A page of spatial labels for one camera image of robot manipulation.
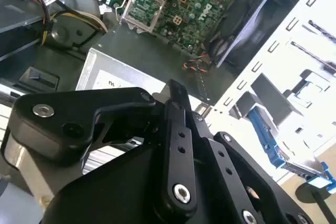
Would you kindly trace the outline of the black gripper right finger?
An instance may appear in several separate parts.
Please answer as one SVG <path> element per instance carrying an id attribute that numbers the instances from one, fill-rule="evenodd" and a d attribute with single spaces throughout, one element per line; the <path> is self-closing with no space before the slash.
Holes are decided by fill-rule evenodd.
<path id="1" fill-rule="evenodd" d="M 304 210 L 226 132 L 213 135 L 191 113 L 193 145 L 206 160 L 229 223 L 312 223 Z"/>

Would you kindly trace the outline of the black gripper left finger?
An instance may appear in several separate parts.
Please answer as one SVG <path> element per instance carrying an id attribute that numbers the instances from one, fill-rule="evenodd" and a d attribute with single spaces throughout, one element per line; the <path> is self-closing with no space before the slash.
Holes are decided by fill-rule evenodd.
<path id="1" fill-rule="evenodd" d="M 1 154 L 36 199 L 143 145 L 190 140 L 186 89 L 167 83 L 166 101 L 139 87 L 27 94 L 12 108 Z"/>

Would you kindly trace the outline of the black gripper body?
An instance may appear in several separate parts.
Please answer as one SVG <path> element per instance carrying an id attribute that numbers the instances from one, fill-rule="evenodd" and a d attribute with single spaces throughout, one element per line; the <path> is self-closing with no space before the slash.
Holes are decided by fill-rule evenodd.
<path id="1" fill-rule="evenodd" d="M 190 140 L 137 147 L 65 186 L 43 223 L 237 223 L 237 211 Z"/>

